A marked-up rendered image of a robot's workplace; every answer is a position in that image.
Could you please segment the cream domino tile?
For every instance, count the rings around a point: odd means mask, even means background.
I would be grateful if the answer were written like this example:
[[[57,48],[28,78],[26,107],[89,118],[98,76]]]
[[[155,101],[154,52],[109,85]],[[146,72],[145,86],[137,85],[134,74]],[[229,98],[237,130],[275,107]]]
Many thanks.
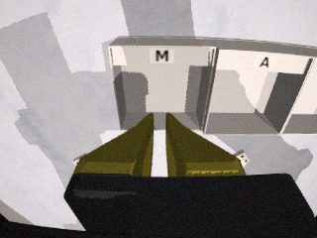
[[[244,150],[241,150],[241,151],[239,151],[239,152],[237,152],[237,153],[235,153],[233,155],[235,155],[237,158],[240,159],[242,165],[250,162],[250,159],[247,156],[247,154],[244,152]]]

